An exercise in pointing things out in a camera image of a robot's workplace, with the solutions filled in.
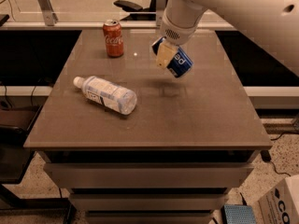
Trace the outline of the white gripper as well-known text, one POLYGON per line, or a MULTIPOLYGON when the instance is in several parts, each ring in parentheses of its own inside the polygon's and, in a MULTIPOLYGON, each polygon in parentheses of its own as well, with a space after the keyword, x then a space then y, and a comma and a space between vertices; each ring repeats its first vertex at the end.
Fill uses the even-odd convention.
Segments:
POLYGON ((161 35, 166 40, 159 45, 156 63, 165 69, 178 52, 178 46, 185 44, 197 28, 197 18, 193 15, 176 15, 172 17, 167 13, 163 14, 161 23, 161 35))

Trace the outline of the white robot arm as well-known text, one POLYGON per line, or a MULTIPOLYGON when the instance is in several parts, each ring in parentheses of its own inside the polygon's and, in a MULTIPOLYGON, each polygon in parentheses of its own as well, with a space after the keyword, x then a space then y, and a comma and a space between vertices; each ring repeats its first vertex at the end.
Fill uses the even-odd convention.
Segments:
POLYGON ((207 10, 299 75, 299 0, 168 0, 162 36, 185 44, 207 10))

